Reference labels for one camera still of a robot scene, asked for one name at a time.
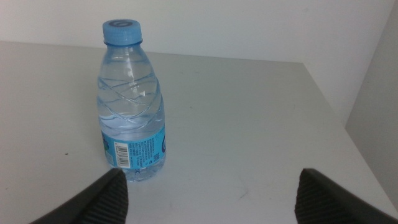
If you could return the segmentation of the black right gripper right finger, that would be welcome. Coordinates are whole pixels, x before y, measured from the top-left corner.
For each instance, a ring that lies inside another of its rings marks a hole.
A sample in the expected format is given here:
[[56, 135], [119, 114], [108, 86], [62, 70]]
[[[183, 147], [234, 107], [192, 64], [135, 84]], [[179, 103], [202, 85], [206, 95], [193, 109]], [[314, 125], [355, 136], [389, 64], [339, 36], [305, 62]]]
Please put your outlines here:
[[299, 224], [397, 224], [396, 218], [312, 168], [300, 173], [294, 212]]

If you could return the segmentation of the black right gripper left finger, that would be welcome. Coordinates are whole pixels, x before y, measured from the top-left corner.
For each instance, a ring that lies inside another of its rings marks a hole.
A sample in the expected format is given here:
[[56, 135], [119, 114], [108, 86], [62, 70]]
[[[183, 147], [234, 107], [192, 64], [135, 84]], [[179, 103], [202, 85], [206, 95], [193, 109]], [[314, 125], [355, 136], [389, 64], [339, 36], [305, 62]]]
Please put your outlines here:
[[125, 173], [113, 168], [61, 206], [33, 221], [33, 224], [124, 224], [128, 206]]

